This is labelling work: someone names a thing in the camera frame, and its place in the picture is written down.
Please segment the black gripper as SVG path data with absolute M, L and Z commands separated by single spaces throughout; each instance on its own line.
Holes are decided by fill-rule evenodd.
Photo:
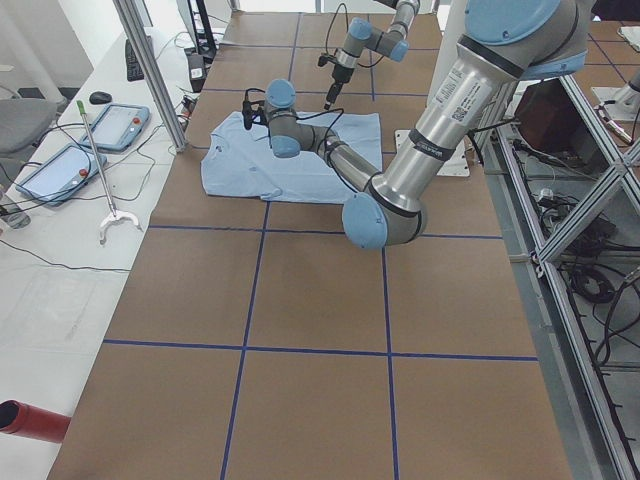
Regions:
M 264 105 L 264 100 L 251 101 L 245 99 L 242 102 L 243 125 L 247 131 L 251 130 L 254 125 L 268 125 Z
M 333 101 L 340 94 L 342 87 L 349 83 L 354 72 L 354 57 L 347 52 L 336 52 L 334 55 L 322 53 L 318 59 L 318 66 L 323 67 L 327 63 L 334 65 L 332 71 L 333 83 L 329 88 L 324 103 L 324 109 L 329 110 Z

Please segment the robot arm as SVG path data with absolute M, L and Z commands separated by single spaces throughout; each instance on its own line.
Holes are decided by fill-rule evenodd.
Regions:
M 343 86 L 350 82 L 365 49 L 395 62 L 402 61 L 409 50 L 406 38 L 414 18 L 419 13 L 421 2 L 400 0 L 381 1 L 381 4 L 395 10 L 394 17 L 386 31 L 374 27 L 368 20 L 356 17 L 347 22 L 343 45 L 333 53 L 325 51 L 319 56 L 319 67 L 323 67 L 327 63 L 333 65 L 333 83 L 325 97 L 325 110 L 331 109 Z
M 343 206 L 342 224 L 361 248 L 407 243 L 424 231 L 423 192 L 502 86 L 572 74 L 584 66 L 591 1 L 466 1 L 463 6 L 456 58 L 385 171 L 331 128 L 301 123 L 287 80 L 272 81 L 259 101 L 243 101 L 245 128 L 267 127 L 276 157 L 315 153 L 355 188 Z

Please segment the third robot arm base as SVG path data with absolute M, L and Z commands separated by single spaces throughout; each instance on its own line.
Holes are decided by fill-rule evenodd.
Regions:
M 591 90 L 605 119 L 632 122 L 636 118 L 639 112 L 639 71 L 623 87 L 592 87 Z

